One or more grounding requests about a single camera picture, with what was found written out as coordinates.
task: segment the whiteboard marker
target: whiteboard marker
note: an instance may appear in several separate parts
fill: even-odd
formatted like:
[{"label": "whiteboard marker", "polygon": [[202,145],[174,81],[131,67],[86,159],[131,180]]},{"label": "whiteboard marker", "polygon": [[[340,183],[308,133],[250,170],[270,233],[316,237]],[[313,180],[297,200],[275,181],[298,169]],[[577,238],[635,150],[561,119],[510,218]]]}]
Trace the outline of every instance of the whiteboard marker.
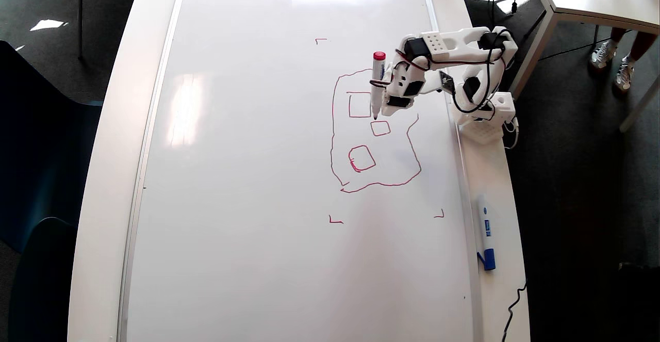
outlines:
[{"label": "whiteboard marker", "polygon": [[[383,74],[385,74],[385,53],[373,52],[372,79],[380,80],[383,78]],[[380,105],[383,102],[383,88],[372,85],[371,100],[373,120],[375,120],[378,118]]]},{"label": "whiteboard marker", "polygon": [[479,210],[479,223],[481,224],[481,237],[484,244],[484,255],[476,253],[481,262],[484,264],[484,269],[490,271],[495,269],[495,250],[492,245],[492,230],[490,222],[492,220],[492,212],[488,212],[486,198],[481,194],[476,198],[476,208]]}]

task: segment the white desk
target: white desk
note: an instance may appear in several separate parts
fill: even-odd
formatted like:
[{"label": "white desk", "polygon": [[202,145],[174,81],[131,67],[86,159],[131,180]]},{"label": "white desk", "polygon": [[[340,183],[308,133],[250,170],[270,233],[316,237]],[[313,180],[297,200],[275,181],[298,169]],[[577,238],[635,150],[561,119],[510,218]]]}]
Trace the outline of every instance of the white desk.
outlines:
[{"label": "white desk", "polygon": [[[433,0],[442,31],[469,27],[463,0]],[[156,71],[174,0],[135,0],[110,78],[82,202],[71,284],[68,340],[117,339],[120,288],[136,173]],[[502,216],[495,271],[480,272],[484,340],[501,340],[507,307],[525,282],[518,219],[501,142],[464,140],[471,195],[488,194]],[[507,340],[530,338],[526,293]]]},{"label": "white desk", "polygon": [[559,21],[593,23],[658,34],[658,0],[540,0],[545,16],[511,84],[514,98],[520,96],[552,30]]}]

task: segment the red marker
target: red marker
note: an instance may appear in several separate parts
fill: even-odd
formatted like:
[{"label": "red marker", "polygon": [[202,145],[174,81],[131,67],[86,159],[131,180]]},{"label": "red marker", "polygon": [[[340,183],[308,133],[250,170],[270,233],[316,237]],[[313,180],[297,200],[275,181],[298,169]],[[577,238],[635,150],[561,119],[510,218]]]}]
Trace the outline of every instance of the red marker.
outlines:
[{"label": "red marker", "polygon": [[[373,52],[372,79],[381,80],[385,74],[385,53]],[[383,89],[372,85],[371,91],[373,120],[378,118],[380,106],[383,102]]]}]

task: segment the white sneaker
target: white sneaker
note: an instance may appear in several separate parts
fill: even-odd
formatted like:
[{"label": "white sneaker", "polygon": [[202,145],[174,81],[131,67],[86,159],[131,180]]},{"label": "white sneaker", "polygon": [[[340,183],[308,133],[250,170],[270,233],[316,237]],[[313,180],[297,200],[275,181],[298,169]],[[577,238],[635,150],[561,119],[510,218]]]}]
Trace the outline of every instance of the white sneaker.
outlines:
[{"label": "white sneaker", "polygon": [[601,72],[617,55],[617,48],[609,41],[604,42],[589,56],[589,65],[596,72]]},{"label": "white sneaker", "polygon": [[615,87],[622,93],[626,93],[632,84],[632,73],[635,72],[634,67],[630,64],[628,56],[621,60],[621,66],[615,76]]}]

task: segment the white robotic arm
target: white robotic arm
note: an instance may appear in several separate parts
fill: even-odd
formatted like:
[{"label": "white robotic arm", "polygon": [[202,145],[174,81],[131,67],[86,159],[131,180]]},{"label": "white robotic arm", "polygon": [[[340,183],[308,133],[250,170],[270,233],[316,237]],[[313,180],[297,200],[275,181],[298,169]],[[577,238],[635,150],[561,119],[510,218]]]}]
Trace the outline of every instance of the white robotic arm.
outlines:
[{"label": "white robotic arm", "polygon": [[[511,123],[516,112],[511,93],[496,90],[517,50],[504,27],[406,36],[383,78],[371,81],[373,105],[378,108],[380,101],[382,114],[391,116],[411,107],[420,94],[445,90],[452,95],[455,119],[464,134],[481,143],[501,138],[502,124]],[[452,77],[438,71],[462,64],[474,66],[464,71],[457,86]]]}]

